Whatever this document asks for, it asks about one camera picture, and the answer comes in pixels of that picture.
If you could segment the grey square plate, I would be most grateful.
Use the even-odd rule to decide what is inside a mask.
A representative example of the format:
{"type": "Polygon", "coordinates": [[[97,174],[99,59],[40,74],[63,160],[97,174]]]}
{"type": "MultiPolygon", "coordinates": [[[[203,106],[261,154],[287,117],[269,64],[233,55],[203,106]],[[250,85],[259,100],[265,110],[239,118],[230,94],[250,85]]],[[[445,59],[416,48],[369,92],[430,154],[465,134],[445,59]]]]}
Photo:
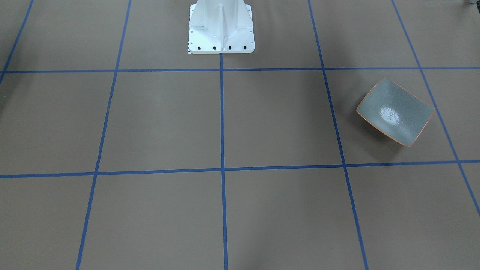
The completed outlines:
{"type": "Polygon", "coordinates": [[[384,76],[355,111],[386,137],[412,147],[430,121],[434,107],[384,76]]]}

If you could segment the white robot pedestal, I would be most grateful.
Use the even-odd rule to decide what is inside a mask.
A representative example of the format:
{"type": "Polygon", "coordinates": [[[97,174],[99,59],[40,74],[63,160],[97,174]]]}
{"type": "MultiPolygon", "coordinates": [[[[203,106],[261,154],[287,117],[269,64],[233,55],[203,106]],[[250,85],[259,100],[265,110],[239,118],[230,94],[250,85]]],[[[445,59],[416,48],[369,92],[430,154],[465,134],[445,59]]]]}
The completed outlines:
{"type": "Polygon", "coordinates": [[[252,7],[243,0],[198,0],[189,8],[190,54],[255,51],[252,7]]]}

